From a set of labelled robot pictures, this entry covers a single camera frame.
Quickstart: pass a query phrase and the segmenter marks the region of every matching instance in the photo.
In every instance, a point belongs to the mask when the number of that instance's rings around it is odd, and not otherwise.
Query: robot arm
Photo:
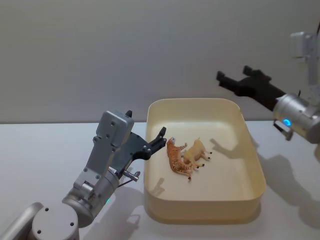
[[[127,171],[136,159],[150,159],[166,145],[163,127],[157,137],[146,142],[131,132],[132,112],[103,113],[93,138],[89,160],[61,203],[28,207],[0,236],[0,240],[78,240],[79,228],[90,225],[124,175],[131,181],[140,172]]]
[[[237,96],[246,96],[273,112],[273,125],[285,139],[290,141],[293,133],[298,133],[311,144],[318,144],[315,156],[320,159],[320,85],[318,83],[317,34],[298,32],[291,38],[291,56],[307,63],[307,79],[312,100],[308,102],[300,94],[285,93],[273,86],[271,77],[261,70],[245,66],[243,74],[247,77],[235,81],[221,71],[216,79],[219,86],[226,88]],[[277,121],[288,127],[285,130]]]

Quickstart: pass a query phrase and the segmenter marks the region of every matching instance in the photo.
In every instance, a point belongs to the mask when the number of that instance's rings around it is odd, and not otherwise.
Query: white table surface
[[[248,121],[267,187],[259,216],[238,225],[169,225],[144,210],[144,161],[138,182],[115,191],[95,221],[80,229],[82,240],[318,240],[320,163],[315,145],[294,135],[290,142],[271,121]],[[0,226],[33,202],[60,202],[86,164],[96,123],[0,125]],[[145,123],[133,132],[144,137]]]

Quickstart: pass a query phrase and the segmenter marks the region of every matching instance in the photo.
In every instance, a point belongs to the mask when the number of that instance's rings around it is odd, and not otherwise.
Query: black metal bracket
[[[126,115],[131,117],[132,111],[128,111]],[[167,142],[167,139],[164,138],[166,130],[163,127],[151,142],[146,142],[142,137],[131,132],[127,142],[121,146],[121,150],[115,153],[110,165],[115,170],[117,177],[120,179],[134,160],[149,160],[152,154],[165,147]]]
[[[223,72],[218,71],[216,79],[219,86],[234,92],[239,97],[249,97],[273,111],[277,104],[277,98],[286,93],[270,84],[271,77],[265,75],[261,70],[253,70],[249,66],[244,66],[242,73],[246,75],[240,81],[227,77]]]

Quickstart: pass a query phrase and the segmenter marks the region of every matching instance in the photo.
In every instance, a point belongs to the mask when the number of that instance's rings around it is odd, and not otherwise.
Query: toy tiger
[[[177,174],[188,176],[188,179],[191,180],[192,164],[185,164],[181,161],[181,150],[187,147],[187,143],[184,146],[175,146],[175,142],[174,137],[166,142],[166,153],[169,157],[171,170]]]
[[[193,167],[203,167],[204,164],[196,163],[197,160],[203,158],[206,161],[209,161],[210,157],[206,156],[207,154],[212,154],[205,149],[204,144],[200,141],[200,137],[196,139],[193,143],[193,146],[185,151],[183,155],[183,162],[185,164],[192,164]]]

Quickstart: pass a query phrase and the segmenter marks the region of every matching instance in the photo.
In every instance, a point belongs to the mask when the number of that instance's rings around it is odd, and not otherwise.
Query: plastic tray
[[[162,127],[186,149],[200,137],[211,160],[192,180],[173,172],[167,147],[145,163],[145,209],[173,224],[233,224],[254,219],[266,180],[240,108],[221,98],[163,99],[148,110],[146,139]]]

